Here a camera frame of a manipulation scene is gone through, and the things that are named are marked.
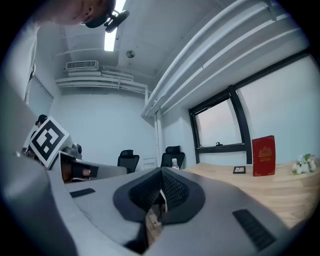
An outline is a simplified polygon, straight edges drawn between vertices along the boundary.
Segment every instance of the black and white marker board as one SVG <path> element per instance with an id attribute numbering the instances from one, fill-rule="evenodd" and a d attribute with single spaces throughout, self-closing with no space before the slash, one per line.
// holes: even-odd
<path id="1" fill-rule="evenodd" d="M 47 168 L 58 151 L 72 147 L 72 144 L 70 134 L 52 116 L 48 117 L 30 139 L 30 147 Z"/>

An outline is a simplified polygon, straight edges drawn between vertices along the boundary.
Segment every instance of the picture frame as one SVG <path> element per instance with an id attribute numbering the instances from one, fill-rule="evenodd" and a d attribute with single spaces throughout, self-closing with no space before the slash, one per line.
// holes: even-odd
<path id="1" fill-rule="evenodd" d="M 233 168 L 233 174 L 245 174 L 246 167 L 245 166 L 235 166 Z"/>

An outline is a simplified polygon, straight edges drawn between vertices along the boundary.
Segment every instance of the black headrest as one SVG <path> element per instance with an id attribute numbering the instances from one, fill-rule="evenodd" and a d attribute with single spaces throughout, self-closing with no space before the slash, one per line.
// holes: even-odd
<path id="1" fill-rule="evenodd" d="M 180 146 L 168 146 L 165 152 L 168 154 L 178 154 L 180 153 Z"/>
<path id="2" fill-rule="evenodd" d="M 120 153 L 120 157 L 133 158 L 133 157 L 134 157 L 134 151 L 131 150 L 131 149 L 123 150 L 123 151 Z"/>

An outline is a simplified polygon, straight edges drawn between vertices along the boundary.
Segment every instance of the light fixture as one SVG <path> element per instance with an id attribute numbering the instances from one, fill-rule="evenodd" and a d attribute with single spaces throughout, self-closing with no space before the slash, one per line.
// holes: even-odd
<path id="1" fill-rule="evenodd" d="M 125 6 L 126 0 L 117 0 L 115 4 L 115 10 L 121 12 Z M 107 52 L 113 52 L 115 49 L 115 41 L 117 36 L 118 28 L 116 28 L 111 33 L 105 32 L 104 35 L 104 50 Z"/>

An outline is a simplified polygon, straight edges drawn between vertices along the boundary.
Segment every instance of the air conditioner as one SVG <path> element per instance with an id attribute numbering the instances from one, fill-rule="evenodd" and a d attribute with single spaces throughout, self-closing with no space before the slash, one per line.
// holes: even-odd
<path id="1" fill-rule="evenodd" d="M 72 61 L 67 62 L 65 70 L 68 72 L 97 71 L 99 62 L 96 60 Z"/>

